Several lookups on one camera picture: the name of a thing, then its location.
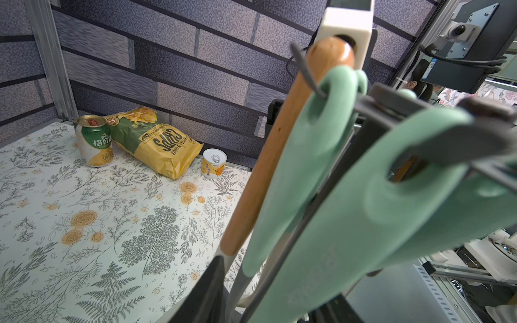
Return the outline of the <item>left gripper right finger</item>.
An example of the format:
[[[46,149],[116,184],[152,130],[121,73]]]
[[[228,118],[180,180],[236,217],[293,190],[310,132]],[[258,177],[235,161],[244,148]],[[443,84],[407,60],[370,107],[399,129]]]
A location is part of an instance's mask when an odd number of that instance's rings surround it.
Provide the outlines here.
[[[309,313],[312,323],[363,323],[341,294]]]

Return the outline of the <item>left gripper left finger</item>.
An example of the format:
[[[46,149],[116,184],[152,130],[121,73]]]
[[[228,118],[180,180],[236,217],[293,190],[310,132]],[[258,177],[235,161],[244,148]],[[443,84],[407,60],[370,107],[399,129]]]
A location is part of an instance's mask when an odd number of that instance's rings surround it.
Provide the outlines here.
[[[225,272],[222,256],[216,256],[169,323],[224,322]]]

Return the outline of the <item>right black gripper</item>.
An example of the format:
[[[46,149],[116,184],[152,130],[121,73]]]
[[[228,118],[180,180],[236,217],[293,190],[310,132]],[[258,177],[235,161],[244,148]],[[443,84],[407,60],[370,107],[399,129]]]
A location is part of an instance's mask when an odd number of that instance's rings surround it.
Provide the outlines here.
[[[268,138],[284,102],[284,100],[273,100],[268,106],[267,121],[265,124],[265,139]]]

